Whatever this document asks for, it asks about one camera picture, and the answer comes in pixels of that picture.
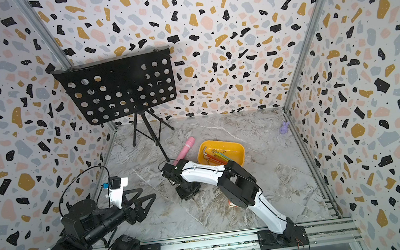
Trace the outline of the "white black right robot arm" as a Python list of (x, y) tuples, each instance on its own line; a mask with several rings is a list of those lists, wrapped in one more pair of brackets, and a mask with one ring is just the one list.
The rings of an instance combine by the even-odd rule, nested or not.
[(201, 184), (210, 184), (218, 187), (232, 204), (251, 210), (267, 226), (266, 230), (258, 233), (262, 248), (309, 244), (305, 228), (296, 225), (270, 204), (256, 178), (234, 161), (212, 166), (181, 159), (176, 165), (164, 164), (160, 172), (175, 186), (182, 200), (197, 194)]

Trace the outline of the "orange sleeved hex key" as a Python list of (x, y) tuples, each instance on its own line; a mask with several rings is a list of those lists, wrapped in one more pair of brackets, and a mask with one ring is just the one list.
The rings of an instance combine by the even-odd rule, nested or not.
[(214, 162), (216, 162), (216, 163), (220, 163), (220, 164), (223, 164), (223, 165), (225, 165), (225, 164), (228, 163), (227, 160), (222, 159), (222, 158), (220, 158), (220, 157), (212, 156), (212, 155), (207, 155), (207, 158), (208, 158), (209, 160), (212, 160), (212, 161), (214, 161)]

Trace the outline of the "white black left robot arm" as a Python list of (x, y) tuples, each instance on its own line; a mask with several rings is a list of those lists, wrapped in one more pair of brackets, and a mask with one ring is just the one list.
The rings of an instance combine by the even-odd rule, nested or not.
[[(49, 250), (93, 250), (94, 244), (117, 230), (119, 225), (143, 222), (156, 195), (142, 196), (142, 192), (142, 188), (124, 191), (120, 202), (107, 209), (100, 209), (91, 199), (79, 201), (62, 218), (61, 238)], [(121, 235), (108, 250), (141, 250), (141, 247), (136, 238)]]

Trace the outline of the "yellow sleeved hex key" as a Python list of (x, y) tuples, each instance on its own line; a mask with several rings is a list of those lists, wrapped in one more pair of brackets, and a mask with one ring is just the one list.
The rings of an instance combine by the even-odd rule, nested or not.
[(218, 156), (219, 158), (222, 158), (225, 161), (230, 161), (231, 160), (229, 157), (225, 156), (224, 154), (222, 154), (222, 153), (220, 153), (220, 152), (218, 152), (216, 150), (213, 151), (213, 154)]

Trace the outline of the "red sleeved hex key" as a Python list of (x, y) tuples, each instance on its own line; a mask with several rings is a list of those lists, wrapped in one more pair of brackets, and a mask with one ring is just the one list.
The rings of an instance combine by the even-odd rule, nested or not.
[(209, 162), (212, 161), (214, 163), (219, 163), (220, 165), (225, 165), (225, 164), (228, 163), (225, 159), (218, 158), (216, 156), (212, 156), (212, 155), (209, 155), (207, 153), (204, 153), (203, 156), (204, 156), (205, 160), (207, 160)]

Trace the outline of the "green sleeved hex key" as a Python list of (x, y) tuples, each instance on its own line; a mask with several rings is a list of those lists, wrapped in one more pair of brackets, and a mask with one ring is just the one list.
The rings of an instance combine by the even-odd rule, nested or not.
[(214, 154), (214, 156), (220, 158), (221, 160), (223, 160), (225, 162), (229, 162), (231, 160), (229, 157), (225, 156), (224, 153), (222, 153), (216, 149), (213, 149), (212, 153)]

